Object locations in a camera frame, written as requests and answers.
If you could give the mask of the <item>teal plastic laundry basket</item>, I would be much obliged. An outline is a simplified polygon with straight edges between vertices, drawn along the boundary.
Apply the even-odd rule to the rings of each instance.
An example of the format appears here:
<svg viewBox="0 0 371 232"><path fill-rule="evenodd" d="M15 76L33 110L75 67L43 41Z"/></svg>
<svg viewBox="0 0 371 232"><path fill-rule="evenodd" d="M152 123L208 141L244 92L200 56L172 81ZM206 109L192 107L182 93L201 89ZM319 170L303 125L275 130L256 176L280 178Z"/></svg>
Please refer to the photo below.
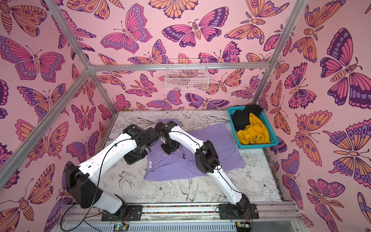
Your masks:
<svg viewBox="0 0 371 232"><path fill-rule="evenodd" d="M239 149L263 149L278 145L278 138L259 105L227 110Z"/></svg>

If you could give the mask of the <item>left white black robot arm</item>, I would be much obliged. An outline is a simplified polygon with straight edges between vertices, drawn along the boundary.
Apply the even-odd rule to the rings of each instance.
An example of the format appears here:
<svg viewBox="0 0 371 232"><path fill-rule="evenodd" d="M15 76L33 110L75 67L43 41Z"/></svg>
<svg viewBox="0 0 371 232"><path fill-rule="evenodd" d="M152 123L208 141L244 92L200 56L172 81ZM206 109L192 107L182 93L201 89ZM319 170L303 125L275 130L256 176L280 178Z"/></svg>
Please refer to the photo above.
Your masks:
<svg viewBox="0 0 371 232"><path fill-rule="evenodd" d="M131 165L145 158L146 149L156 143L159 137L155 128L144 130L135 124L128 126L101 152L77 166L71 164L65 169L66 190L83 209L94 207L119 218L124 217L127 203L100 187L102 176L121 159Z"/></svg>

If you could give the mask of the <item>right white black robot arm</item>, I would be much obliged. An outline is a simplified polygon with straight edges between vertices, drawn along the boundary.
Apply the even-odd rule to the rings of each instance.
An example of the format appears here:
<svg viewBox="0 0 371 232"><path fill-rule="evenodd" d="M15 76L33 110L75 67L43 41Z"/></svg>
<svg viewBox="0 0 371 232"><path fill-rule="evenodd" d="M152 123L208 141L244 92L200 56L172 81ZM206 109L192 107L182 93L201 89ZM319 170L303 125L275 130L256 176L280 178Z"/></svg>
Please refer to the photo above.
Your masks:
<svg viewBox="0 0 371 232"><path fill-rule="evenodd" d="M165 153L170 154L179 145L194 153L196 167L199 171L210 176L223 190L229 202L228 207L231 214L237 213L242 217L250 212L248 197L238 190L224 172L211 141L197 139L173 121L169 121L167 124L159 122L156 124L155 130L157 130L159 137L165 139L164 145L161 146Z"/></svg>

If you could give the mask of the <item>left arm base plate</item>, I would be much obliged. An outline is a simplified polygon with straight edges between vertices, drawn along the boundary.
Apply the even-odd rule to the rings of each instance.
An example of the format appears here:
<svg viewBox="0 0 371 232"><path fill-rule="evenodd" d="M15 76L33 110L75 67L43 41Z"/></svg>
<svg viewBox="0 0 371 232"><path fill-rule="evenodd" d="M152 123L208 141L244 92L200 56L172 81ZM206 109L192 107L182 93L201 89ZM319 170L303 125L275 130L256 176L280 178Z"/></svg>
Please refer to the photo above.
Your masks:
<svg viewBox="0 0 371 232"><path fill-rule="evenodd" d="M142 205L127 205L120 208L116 213L111 214L104 211L101 217L103 222L112 221L140 221L142 217Z"/></svg>

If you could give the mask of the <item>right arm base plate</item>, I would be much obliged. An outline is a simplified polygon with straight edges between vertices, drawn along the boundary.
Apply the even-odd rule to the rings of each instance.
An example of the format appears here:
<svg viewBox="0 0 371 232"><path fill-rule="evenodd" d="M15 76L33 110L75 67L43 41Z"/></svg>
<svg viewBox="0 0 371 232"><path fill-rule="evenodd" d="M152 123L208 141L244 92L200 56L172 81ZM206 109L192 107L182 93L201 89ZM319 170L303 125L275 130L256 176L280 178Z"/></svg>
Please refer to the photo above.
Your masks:
<svg viewBox="0 0 371 232"><path fill-rule="evenodd" d="M219 204L215 211L219 214L220 219L259 219L259 213L256 204L250 204L246 209L239 210L237 206L231 204Z"/></svg>

